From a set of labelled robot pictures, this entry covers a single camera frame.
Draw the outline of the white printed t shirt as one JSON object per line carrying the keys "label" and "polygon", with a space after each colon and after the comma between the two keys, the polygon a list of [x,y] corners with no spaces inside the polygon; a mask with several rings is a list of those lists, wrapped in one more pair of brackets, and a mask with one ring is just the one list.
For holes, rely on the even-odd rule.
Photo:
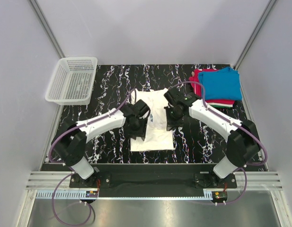
{"label": "white printed t shirt", "polygon": [[173,150],[173,132],[167,131],[165,107],[168,101],[164,97],[167,89],[137,91],[132,93],[132,103],[142,100],[150,108],[145,139],[130,139],[130,151]]}

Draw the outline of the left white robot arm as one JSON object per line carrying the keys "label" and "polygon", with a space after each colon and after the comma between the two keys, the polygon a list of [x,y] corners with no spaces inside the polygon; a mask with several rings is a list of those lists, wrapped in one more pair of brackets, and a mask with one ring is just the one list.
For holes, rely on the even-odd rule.
{"label": "left white robot arm", "polygon": [[64,125],[63,132],[56,134],[50,152],[55,152],[61,161],[83,180],[94,175],[95,170],[85,158],[85,146],[95,137],[116,128],[123,128],[131,139],[146,137],[150,108],[142,101],[135,104],[122,103],[105,114],[84,121]]}

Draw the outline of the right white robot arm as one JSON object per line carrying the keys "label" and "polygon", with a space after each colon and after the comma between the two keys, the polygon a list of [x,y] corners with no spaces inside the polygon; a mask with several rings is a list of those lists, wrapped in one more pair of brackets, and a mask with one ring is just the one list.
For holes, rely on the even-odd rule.
{"label": "right white robot arm", "polygon": [[225,157],[213,168],[214,174],[224,179],[236,169],[244,167],[262,148],[257,128],[252,121],[231,118],[211,107],[195,93],[184,93],[171,88],[164,94],[168,102],[166,130],[183,126],[185,116],[199,120],[219,133],[227,142]]}

